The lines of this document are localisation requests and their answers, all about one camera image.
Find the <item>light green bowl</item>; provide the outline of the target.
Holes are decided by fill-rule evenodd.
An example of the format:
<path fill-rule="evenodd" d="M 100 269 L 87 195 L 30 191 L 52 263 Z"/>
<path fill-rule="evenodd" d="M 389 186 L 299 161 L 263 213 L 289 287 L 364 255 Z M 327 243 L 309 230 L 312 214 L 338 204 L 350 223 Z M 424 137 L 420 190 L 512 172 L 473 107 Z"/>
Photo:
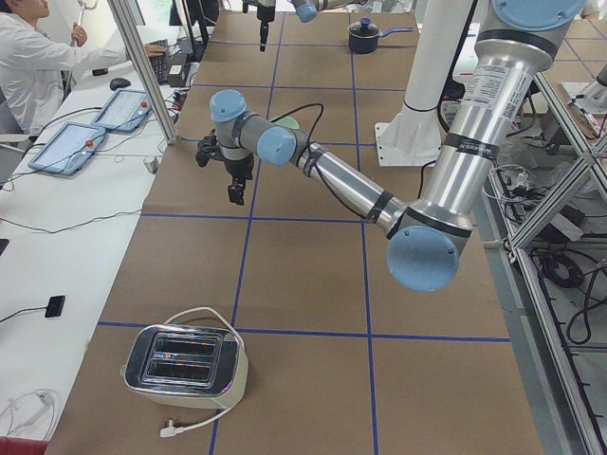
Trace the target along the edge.
<path fill-rule="evenodd" d="M 290 128 L 290 129 L 295 129 L 295 130 L 300 128 L 299 122 L 291 116 L 286 116 L 283 118 L 276 118 L 276 119 L 273 119 L 272 122 L 276 125 L 279 125 L 279 126 L 282 126 L 285 128 Z"/>

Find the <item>dark blue saucepan with lid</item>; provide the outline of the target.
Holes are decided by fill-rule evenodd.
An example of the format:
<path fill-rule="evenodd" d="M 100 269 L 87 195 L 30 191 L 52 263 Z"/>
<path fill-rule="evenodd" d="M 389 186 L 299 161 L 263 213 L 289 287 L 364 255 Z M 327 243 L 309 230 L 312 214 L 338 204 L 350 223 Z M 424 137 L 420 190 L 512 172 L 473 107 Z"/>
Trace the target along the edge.
<path fill-rule="evenodd" d="M 380 39 L 393 33 L 408 33 L 413 31 L 413 27 L 381 29 L 371 18 L 363 17 L 348 26 L 348 46 L 351 52 L 369 54 L 377 49 Z"/>

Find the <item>black keyboard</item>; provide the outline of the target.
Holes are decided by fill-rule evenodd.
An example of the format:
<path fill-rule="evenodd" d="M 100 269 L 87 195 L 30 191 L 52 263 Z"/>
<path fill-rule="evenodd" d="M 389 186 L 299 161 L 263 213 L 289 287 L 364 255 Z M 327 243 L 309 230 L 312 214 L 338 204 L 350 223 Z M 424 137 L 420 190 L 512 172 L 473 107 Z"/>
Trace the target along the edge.
<path fill-rule="evenodd" d="M 165 84 L 168 82 L 169 75 L 168 41 L 165 39 L 156 40 L 152 42 L 152 45 L 165 48 L 165 51 L 161 55 L 151 56 L 149 58 L 157 82 L 159 84 Z"/>

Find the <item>blue teach pendant upper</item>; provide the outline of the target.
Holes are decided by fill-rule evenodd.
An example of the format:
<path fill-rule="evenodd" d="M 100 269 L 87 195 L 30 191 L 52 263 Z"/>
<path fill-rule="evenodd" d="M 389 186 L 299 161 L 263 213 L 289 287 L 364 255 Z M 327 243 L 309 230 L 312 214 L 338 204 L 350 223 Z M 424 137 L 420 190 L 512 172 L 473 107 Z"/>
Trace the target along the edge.
<path fill-rule="evenodd" d="M 121 88 L 113 93 L 91 124 L 107 131 L 131 133 L 150 112 L 151 105 L 144 91 Z"/>

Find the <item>blue teach pendant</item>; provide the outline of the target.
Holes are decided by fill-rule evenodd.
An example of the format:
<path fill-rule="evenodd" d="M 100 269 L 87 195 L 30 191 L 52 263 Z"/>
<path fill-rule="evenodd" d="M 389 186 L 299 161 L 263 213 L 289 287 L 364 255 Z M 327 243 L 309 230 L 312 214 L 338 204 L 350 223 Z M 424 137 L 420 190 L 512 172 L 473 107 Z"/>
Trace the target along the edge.
<path fill-rule="evenodd" d="M 70 176 L 79 171 L 105 140 L 103 127 L 67 122 L 29 161 L 36 172 Z"/>
<path fill-rule="evenodd" d="M 107 131 L 131 133 L 150 112 L 151 105 L 144 91 L 121 88 L 113 93 L 91 124 Z"/>

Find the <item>black computer mouse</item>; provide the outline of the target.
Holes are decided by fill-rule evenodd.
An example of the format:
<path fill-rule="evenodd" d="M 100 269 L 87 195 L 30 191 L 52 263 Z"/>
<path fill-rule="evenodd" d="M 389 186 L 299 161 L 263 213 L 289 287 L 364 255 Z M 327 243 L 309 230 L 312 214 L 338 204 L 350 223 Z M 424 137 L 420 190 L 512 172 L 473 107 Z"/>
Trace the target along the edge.
<path fill-rule="evenodd" d="M 117 91 L 121 88 L 126 88 L 131 85 L 131 82 L 125 78 L 114 78 L 109 83 L 109 88 L 111 91 Z"/>

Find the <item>blue teach pendant lower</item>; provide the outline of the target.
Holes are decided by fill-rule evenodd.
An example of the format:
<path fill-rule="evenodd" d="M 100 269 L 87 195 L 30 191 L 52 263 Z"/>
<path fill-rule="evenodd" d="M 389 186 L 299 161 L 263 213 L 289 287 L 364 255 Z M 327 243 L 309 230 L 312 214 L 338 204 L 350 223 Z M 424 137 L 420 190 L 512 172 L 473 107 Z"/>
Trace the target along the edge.
<path fill-rule="evenodd" d="M 103 127 L 67 122 L 29 161 L 36 172 L 70 176 L 79 171 L 105 140 Z"/>

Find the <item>cream and chrome toaster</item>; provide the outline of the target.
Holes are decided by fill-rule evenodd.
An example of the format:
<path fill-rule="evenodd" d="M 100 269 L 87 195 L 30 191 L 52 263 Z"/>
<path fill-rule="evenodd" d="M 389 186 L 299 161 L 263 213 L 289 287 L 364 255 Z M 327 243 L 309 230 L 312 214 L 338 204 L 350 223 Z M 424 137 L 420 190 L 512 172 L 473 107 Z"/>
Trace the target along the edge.
<path fill-rule="evenodd" d="M 122 377 L 131 391 L 161 405 L 224 410 L 244 396 L 248 356 L 229 329 L 156 324 L 138 333 Z"/>

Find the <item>small black pad device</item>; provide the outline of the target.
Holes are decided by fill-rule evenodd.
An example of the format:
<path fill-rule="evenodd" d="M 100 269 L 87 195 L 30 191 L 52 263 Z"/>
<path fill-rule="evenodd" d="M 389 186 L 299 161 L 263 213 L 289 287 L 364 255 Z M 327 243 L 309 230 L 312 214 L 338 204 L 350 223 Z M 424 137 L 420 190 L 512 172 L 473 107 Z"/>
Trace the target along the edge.
<path fill-rule="evenodd" d="M 54 319 L 58 318 L 64 308 L 65 295 L 51 296 L 48 300 L 46 310 L 45 310 L 45 318 L 46 319 Z"/>

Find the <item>person in white coat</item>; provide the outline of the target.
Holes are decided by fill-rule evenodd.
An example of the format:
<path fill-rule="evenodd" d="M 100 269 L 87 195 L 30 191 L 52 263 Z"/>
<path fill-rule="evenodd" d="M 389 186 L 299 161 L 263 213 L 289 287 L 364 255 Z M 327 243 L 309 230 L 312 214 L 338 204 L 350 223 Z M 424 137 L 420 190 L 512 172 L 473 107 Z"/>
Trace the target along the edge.
<path fill-rule="evenodd" d="M 124 48 L 87 49 L 86 30 L 74 23 L 68 43 L 38 27 L 50 14 L 46 1 L 1 3 L 1 92 L 20 130 L 38 136 L 64 101 L 63 74 L 109 68 L 130 60 Z"/>

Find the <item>white toaster power plug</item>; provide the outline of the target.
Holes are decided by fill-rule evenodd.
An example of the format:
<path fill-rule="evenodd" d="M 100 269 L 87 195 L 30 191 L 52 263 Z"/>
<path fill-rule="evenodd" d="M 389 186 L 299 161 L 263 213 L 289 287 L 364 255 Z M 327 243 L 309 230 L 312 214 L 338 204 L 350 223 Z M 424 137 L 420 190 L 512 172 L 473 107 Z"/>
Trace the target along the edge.
<path fill-rule="evenodd" d="M 177 427 L 173 420 L 169 420 L 167 424 L 159 431 L 159 436 L 163 439 L 175 437 L 184 432 L 184 427 Z"/>

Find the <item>aluminium frame post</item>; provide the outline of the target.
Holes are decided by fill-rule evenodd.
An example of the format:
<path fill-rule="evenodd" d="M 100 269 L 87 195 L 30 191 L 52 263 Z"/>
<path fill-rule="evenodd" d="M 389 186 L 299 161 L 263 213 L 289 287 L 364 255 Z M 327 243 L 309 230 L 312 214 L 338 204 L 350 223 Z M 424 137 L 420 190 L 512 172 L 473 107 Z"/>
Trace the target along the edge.
<path fill-rule="evenodd" d="M 168 144 L 177 140 L 174 122 L 169 114 L 164 97 L 161 94 L 149 57 L 138 33 L 135 16 L 125 0 L 108 0 L 114 21 L 138 72 L 143 88 L 150 100 L 158 125 Z"/>

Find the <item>white pedestal column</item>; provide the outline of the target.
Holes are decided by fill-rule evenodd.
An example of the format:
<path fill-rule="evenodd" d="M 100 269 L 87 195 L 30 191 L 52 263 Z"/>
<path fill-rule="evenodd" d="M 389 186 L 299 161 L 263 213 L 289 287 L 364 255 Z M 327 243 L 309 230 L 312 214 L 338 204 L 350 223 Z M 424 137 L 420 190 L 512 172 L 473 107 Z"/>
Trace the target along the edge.
<path fill-rule="evenodd" d="M 476 5 L 457 0 L 427 4 L 402 108 L 390 122 L 375 125 L 380 166 L 421 167 L 438 157 L 442 131 L 438 104 Z"/>

